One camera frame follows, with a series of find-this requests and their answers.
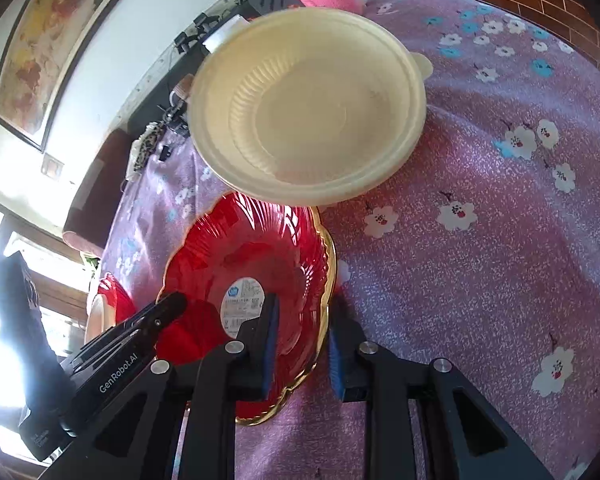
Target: silver bolt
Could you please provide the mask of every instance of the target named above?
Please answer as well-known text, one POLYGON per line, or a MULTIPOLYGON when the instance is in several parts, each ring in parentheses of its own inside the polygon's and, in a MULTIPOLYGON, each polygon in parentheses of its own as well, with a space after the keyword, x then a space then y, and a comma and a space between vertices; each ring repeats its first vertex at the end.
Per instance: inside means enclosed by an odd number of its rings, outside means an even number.
POLYGON ((376 343, 374 343, 373 341, 363 341, 362 343, 360 343, 360 346, 358 347, 358 349, 363 353, 363 354, 375 354, 376 352, 378 352, 378 345, 376 343))
POLYGON ((151 363, 151 371, 156 375, 166 373, 169 370, 169 363, 160 359, 151 363))
POLYGON ((451 371, 451 368, 454 366, 451 364, 451 361, 441 357, 440 359, 436 359, 433 361, 433 367, 442 374, 446 374, 451 371))
POLYGON ((244 350, 244 343, 242 341, 229 341, 224 345, 224 349, 229 354, 239 354, 244 350))

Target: tablecloth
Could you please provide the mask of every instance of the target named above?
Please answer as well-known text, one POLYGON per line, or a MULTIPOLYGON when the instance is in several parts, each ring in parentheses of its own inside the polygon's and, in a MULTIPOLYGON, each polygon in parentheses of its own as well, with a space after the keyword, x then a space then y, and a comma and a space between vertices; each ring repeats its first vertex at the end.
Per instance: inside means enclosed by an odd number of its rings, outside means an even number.
MULTIPOLYGON (((369 0, 366 16, 434 73, 403 168, 321 208, 338 286, 368 338, 451 359, 555 478, 574 480, 600 448, 600 72, 475 0, 369 0)), ((190 140, 164 143, 173 155, 128 186, 102 259, 138 307, 227 190, 190 140)), ((236 478, 362 477, 364 407, 336 401, 324 353, 277 416, 238 428, 236 478)))

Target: framed painting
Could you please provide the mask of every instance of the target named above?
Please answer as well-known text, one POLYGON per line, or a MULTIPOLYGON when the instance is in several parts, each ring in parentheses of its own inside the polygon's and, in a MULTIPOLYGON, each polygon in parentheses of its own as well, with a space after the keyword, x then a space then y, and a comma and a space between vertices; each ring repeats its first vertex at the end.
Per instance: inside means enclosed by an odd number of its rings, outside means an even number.
POLYGON ((0 60, 0 124, 45 151, 62 92, 117 0, 27 0, 0 60))

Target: bowl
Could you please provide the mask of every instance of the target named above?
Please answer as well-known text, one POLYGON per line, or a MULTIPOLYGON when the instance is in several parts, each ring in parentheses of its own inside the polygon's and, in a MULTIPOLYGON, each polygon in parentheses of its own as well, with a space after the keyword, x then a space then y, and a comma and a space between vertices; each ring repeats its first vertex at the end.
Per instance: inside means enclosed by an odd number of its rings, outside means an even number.
POLYGON ((346 200, 411 155, 430 67, 356 14, 274 12, 205 59, 189 97, 191 137, 220 179, 249 196, 294 206, 346 200))
POLYGON ((280 300, 274 377, 264 402, 238 402, 237 421, 273 416, 315 367, 336 276, 333 242, 317 209, 222 196, 197 218, 171 256, 158 298, 179 291, 187 309, 165 328, 157 356, 174 364, 203 358, 257 317, 264 293, 280 300))

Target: bowl rim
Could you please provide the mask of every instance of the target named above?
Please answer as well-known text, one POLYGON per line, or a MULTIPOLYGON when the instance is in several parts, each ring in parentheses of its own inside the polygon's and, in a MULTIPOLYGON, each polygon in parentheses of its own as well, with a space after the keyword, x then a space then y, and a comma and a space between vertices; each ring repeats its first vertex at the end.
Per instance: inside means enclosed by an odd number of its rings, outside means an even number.
MULTIPOLYGON (((227 197, 229 195, 237 194, 237 193, 246 195, 246 193, 243 193, 239 190, 235 190, 235 189, 227 190, 224 193, 222 193, 218 198, 216 198, 214 200, 214 202, 212 203, 212 205, 208 209, 206 209, 204 212, 197 215, 191 221, 191 225, 187 228, 187 230, 184 234, 182 243, 177 247, 176 250, 174 250, 171 253, 171 255, 169 256, 169 259, 167 260, 167 264, 164 266, 164 273, 162 275, 162 286, 160 288, 160 292, 158 292, 158 295, 156 296, 156 301, 160 300, 160 297, 162 296, 162 294, 166 288, 167 272, 169 270, 169 266, 171 265, 171 261, 173 260, 175 255, 184 248, 184 245, 187 241, 187 237, 189 237, 189 233, 193 229, 194 225, 203 216, 209 215, 216 208, 216 206, 220 203, 220 201, 222 199, 224 199, 225 197, 227 197)), ((246 195, 246 196, 248 198, 251 198, 252 200, 258 200, 260 202, 268 202, 267 200, 261 200, 259 198, 250 197, 249 195, 246 195)), ((320 212, 318 211, 317 207, 314 207, 314 206, 291 206, 291 207, 304 207, 304 208, 309 209, 309 211, 311 212, 312 221, 314 222, 315 232, 320 237, 320 240, 322 241, 322 248, 323 248, 324 254, 327 257, 327 262, 326 262, 327 263, 327 280, 324 284, 324 290, 320 297, 320 323, 318 325, 318 338, 317 338, 317 342, 315 345, 315 353, 314 353, 313 357, 309 359, 309 362, 306 364, 304 369, 301 370, 300 373, 298 373, 298 375, 296 375, 289 384, 286 384, 285 386, 282 387, 282 391, 280 391, 280 394, 279 394, 278 398, 276 399, 276 402, 274 404, 272 404, 271 406, 269 406, 267 411, 262 412, 261 414, 250 417, 250 418, 240 418, 238 416, 235 417, 236 423, 241 424, 243 426, 256 426, 257 424, 261 424, 261 423, 265 422, 266 420, 269 420, 271 417, 276 415, 282 409, 282 407, 287 402, 291 393, 298 386, 300 386, 300 384, 302 384, 302 382, 304 382, 304 380, 309 376, 309 374, 314 370, 315 366, 317 365, 318 357, 320 355, 320 350, 322 349, 322 346, 324 344, 324 339, 326 338, 327 330, 329 327, 329 302, 331 299, 331 295, 333 294, 333 290, 335 288, 337 265, 338 265, 338 260, 336 258, 336 248, 335 248, 333 239, 331 238, 329 231, 327 231, 327 228, 322 224, 322 221, 320 220, 320 212)))
POLYGON ((203 61, 193 81, 187 105, 191 140, 200 157, 224 183, 263 202, 286 203, 291 206, 316 206, 342 202, 359 196, 387 180, 402 167, 413 153, 422 135, 427 114, 427 99, 422 73, 404 44, 386 28, 364 16, 325 7, 280 10, 259 17, 249 27, 232 35, 214 54, 207 56, 203 61), (270 180, 248 176, 229 162, 222 160, 222 155, 213 145, 211 136, 206 133, 204 114, 201 110, 206 106, 206 82, 214 70, 214 59, 219 59, 218 54, 229 51, 241 37, 254 34, 254 30, 274 27, 278 22, 286 19, 287 16, 299 16, 300 14, 309 16, 319 14, 349 25, 358 25, 361 29, 381 40, 388 51, 402 65, 400 77, 404 79, 404 82, 410 88, 410 101, 413 110, 411 119, 405 126, 403 133, 390 149, 386 150, 386 156, 375 160, 377 162, 382 158, 381 164, 374 164, 374 161, 369 161, 352 173, 347 173, 335 180, 320 184, 292 184, 282 181, 272 183, 270 180))

